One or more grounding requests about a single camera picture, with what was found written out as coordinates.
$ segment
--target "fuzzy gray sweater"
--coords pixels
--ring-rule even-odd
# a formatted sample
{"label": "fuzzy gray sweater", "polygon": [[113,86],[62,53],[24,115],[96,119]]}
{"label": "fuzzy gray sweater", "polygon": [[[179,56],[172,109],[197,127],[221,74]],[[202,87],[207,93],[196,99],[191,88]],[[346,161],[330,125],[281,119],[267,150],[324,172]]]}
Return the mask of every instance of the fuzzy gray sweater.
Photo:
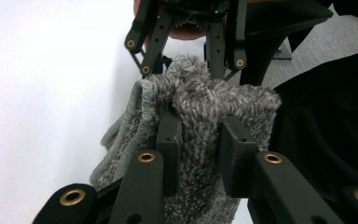
{"label": "fuzzy gray sweater", "polygon": [[102,144],[108,149],[90,182],[102,189],[126,172],[131,155],[145,149],[159,121],[159,112],[173,105],[182,121],[179,193],[165,199],[165,223],[231,223],[238,199],[226,196],[215,167],[218,127],[227,114],[238,116],[267,150],[275,111],[281,104],[272,90],[230,86],[211,79],[206,63],[179,56],[164,76],[137,81],[126,112],[108,130]]}

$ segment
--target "knitted cloth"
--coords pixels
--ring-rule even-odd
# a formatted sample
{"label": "knitted cloth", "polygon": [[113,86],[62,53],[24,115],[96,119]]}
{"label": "knitted cloth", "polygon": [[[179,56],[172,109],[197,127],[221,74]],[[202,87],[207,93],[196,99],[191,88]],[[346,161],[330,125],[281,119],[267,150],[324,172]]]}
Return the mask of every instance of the knitted cloth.
{"label": "knitted cloth", "polygon": [[178,193],[165,198],[165,223],[231,223],[238,199],[226,196],[215,164],[218,128],[234,114],[267,150],[275,111],[281,101],[272,90],[228,85],[211,79],[206,63],[179,56],[164,76],[139,80],[123,116],[108,130],[102,144],[107,155],[93,171],[90,182],[102,189],[126,172],[131,155],[145,149],[158,127],[159,113],[173,105],[182,121]]}

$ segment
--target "white wall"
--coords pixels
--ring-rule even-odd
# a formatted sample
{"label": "white wall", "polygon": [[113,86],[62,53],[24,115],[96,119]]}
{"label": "white wall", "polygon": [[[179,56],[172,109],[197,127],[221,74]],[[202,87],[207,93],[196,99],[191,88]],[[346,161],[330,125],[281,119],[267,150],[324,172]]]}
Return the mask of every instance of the white wall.
{"label": "white wall", "polygon": [[[0,0],[0,223],[31,223],[57,189],[89,183],[140,78],[131,20],[131,0]],[[166,54],[201,56],[203,41]]]}

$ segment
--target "gray carpet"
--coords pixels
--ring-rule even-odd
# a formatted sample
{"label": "gray carpet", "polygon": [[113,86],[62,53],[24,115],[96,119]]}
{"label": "gray carpet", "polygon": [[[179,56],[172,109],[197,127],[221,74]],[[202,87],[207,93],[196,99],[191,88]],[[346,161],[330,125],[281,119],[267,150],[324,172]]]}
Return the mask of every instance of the gray carpet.
{"label": "gray carpet", "polygon": [[[263,81],[263,86],[274,88],[325,62],[358,53],[358,18],[338,16],[313,28],[307,38],[292,54],[291,61],[273,60]],[[240,74],[229,83],[238,84]]]}

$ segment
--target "gray knit fabric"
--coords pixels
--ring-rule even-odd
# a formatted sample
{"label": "gray knit fabric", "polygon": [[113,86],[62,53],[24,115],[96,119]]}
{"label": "gray knit fabric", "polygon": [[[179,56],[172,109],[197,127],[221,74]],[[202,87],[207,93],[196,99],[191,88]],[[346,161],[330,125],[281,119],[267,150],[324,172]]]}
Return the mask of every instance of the gray knit fabric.
{"label": "gray knit fabric", "polygon": [[230,199],[215,167],[214,141],[227,114],[238,116],[267,150],[275,111],[281,101],[272,90],[228,85],[211,79],[206,63],[177,57],[164,76],[135,83],[125,114],[108,130],[102,144],[107,155],[90,182],[102,189],[121,178],[132,153],[145,149],[158,127],[159,112],[173,105],[182,121],[179,192],[165,199],[165,223],[231,223],[239,200]]}

